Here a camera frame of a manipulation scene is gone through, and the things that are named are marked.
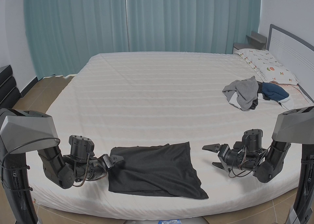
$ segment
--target mattress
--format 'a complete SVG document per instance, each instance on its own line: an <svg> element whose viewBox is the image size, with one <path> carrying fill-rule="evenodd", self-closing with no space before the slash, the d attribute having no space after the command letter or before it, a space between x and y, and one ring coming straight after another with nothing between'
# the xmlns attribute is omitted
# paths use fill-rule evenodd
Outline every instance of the mattress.
<svg viewBox="0 0 314 224"><path fill-rule="evenodd" d="M298 185L301 145L292 144L282 172L269 183L250 174L230 179L212 166L217 154L202 146L241 141L243 132L261 128L263 147L271 144L278 103L260 103L243 112L228 104L222 89L256 75L238 55L186 52L98 54L72 79L50 106L69 154L69 136L95 143L95 155L113 147L190 142L191 161L209 199L147 197L108 191L108 178L64 190L45 178L36 152L27 153L32 196L55 209L101 217L168 220L229 212L269 201Z"/></svg>

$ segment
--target robotic arm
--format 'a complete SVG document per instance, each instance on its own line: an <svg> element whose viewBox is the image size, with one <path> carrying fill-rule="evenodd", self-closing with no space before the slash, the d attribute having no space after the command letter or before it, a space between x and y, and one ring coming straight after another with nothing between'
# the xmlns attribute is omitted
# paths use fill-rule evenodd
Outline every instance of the robotic arm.
<svg viewBox="0 0 314 224"><path fill-rule="evenodd" d="M267 183L281 172L291 143L302 144L299 187L286 224L306 224L312 214L314 196L314 106L279 114L269 151L262 148L262 135L261 129L252 129L244 132L242 141L237 141L233 149L228 144L207 145L202 149L218 153L221 162L213 165L224 169L229 177L244 177L253 172L260 182ZM235 174L233 169L243 171Z"/></svg>
<svg viewBox="0 0 314 224"><path fill-rule="evenodd" d="M102 179L123 160L108 154L94 157L94 143L76 135L69 137L70 155L62 156L53 119L40 112L0 108L0 127L1 181L17 224L42 223L30 195L26 152L37 150L45 176L63 189Z"/></svg>

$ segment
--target white headboard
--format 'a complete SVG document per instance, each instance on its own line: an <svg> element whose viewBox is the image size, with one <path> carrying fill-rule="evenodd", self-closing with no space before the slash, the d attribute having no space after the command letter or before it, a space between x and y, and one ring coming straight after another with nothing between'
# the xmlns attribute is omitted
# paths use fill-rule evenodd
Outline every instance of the white headboard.
<svg viewBox="0 0 314 224"><path fill-rule="evenodd" d="M303 39L270 25L267 50L299 80L299 86L314 99L314 46Z"/></svg>

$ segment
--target curtain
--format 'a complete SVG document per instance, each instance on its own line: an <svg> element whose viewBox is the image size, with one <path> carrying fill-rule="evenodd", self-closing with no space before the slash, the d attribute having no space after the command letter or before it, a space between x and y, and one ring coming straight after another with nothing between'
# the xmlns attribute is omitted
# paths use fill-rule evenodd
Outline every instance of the curtain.
<svg viewBox="0 0 314 224"><path fill-rule="evenodd" d="M261 0L128 0L130 51L232 53L257 31Z"/></svg>
<svg viewBox="0 0 314 224"><path fill-rule="evenodd" d="M24 0L38 79L79 72L91 56L129 51L126 0Z"/></svg>

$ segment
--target tile floor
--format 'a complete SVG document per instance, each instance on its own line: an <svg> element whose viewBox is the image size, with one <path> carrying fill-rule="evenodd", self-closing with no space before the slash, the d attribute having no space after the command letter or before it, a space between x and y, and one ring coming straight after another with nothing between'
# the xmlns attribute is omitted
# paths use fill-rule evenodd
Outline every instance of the tile floor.
<svg viewBox="0 0 314 224"><path fill-rule="evenodd" d="M59 93L66 87L73 77L50 77L40 80L27 94L21 98L15 109L36 110L46 112ZM204 216L210 224L283 224L287 218L290 206L296 197L293 189L280 197L258 206L230 213ZM123 224L124 220L101 218L96 216L81 215L35 205L37 214L44 224ZM3 188L0 186L0 224L14 224L15 219ZM308 224L314 224L312 217Z"/></svg>

